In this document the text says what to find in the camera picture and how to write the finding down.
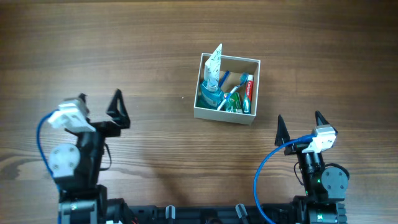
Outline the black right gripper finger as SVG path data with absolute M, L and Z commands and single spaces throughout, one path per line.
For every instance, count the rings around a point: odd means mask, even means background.
M 314 134 L 316 136 L 334 134 L 338 135 L 338 131 L 325 119 L 320 111 L 315 112 L 316 126 L 314 128 Z
M 285 125 L 282 115 L 278 115 L 277 118 L 277 132 L 275 136 L 275 146 L 281 146 L 290 141 L 290 135 Z

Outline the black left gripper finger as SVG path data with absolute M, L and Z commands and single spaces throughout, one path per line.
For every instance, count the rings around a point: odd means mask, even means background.
M 115 122 L 121 129 L 130 128 L 131 121 L 120 89 L 115 91 L 108 109 L 106 110 L 106 114 L 110 116 L 113 122 Z
M 81 107 L 82 107 L 81 110 L 84 111 L 85 114 L 89 114 L 90 111 L 89 111 L 89 109 L 88 109 L 88 107 L 86 105 L 86 95 L 84 93 L 80 93 L 78 95 L 78 98 L 81 100 Z

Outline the teal toothpaste tube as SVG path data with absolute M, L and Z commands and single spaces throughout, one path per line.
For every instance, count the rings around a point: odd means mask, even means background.
M 248 79 L 246 80 L 246 88 L 245 88 L 244 98 L 243 98 L 243 113 L 244 114 L 251 113 L 253 83 L 254 83 L 254 76 L 248 75 Z

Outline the green white soap box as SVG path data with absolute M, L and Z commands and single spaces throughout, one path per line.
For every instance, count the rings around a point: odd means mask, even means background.
M 242 103 L 239 93 L 233 93 L 223 106 L 226 112 L 243 113 Z

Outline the blue white toothbrush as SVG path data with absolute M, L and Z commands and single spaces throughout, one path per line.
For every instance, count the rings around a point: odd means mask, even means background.
M 239 79 L 240 84 L 236 85 L 233 87 L 233 89 L 227 94 L 227 96 L 223 99 L 223 101 L 220 103 L 220 105 L 217 107 L 217 110 L 219 111 L 222 109 L 224 104 L 229 100 L 230 96 L 235 93 L 241 86 L 245 84 L 245 82 L 248 80 L 249 74 L 248 73 L 243 73 Z

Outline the white cardboard box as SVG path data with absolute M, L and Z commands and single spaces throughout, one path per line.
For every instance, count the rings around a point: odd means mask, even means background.
M 194 117 L 250 125 L 257 115 L 261 61 L 252 58 L 233 57 L 228 55 L 221 56 L 220 78 L 222 78 L 225 71 L 230 71 L 228 78 L 221 87 L 224 92 L 230 91 L 233 89 L 234 86 L 240 84 L 239 79 L 243 73 L 253 75 L 254 78 L 251 98 L 251 113 L 238 114 L 226 112 L 223 110 L 217 111 L 198 106 L 198 102 L 200 100 L 200 84 L 204 79 L 205 62 L 209 59 L 210 55 L 211 54 L 209 53 L 201 54 L 200 67 L 197 75 L 197 87 L 193 103 Z

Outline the blue disposable razor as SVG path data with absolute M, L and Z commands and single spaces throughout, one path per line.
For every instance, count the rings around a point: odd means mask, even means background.
M 225 71 L 224 75 L 222 76 L 222 79 L 219 81 L 219 84 L 218 84 L 219 88 L 221 88 L 223 86 L 223 84 L 227 80 L 229 74 L 230 74 L 229 70 Z

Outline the blue mouthwash bottle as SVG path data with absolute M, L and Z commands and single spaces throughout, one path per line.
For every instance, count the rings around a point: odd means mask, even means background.
M 224 92 L 214 78 L 204 80 L 201 85 L 201 98 L 211 109 L 217 109 L 224 100 Z

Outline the white floral lotion tube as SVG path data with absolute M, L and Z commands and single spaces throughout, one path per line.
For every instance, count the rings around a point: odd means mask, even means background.
M 220 44 L 205 62 L 204 79 L 219 80 L 223 44 Z

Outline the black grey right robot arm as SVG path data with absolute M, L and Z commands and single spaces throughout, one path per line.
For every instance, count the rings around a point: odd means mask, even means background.
M 275 223 L 346 223 L 342 201 L 348 188 L 349 172 L 336 163 L 326 164 L 322 152 L 334 146 L 337 130 L 315 112 L 316 126 L 303 140 L 291 139 L 284 119 L 278 116 L 275 145 L 284 147 L 286 156 L 296 156 L 300 169 L 299 182 L 304 196 L 295 196 L 290 203 L 277 204 L 271 211 Z

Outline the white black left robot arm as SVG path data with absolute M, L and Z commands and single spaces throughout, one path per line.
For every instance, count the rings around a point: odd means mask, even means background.
M 135 223 L 124 199 L 109 199 L 107 188 L 98 183 L 105 170 L 102 157 L 109 151 L 106 139 L 119 137 L 131 124 L 121 90 L 115 91 L 106 113 L 111 120 L 90 121 L 82 93 L 61 102 L 48 118 L 54 129 L 63 128 L 77 138 L 75 144 L 56 146 L 47 162 L 59 187 L 61 223 Z

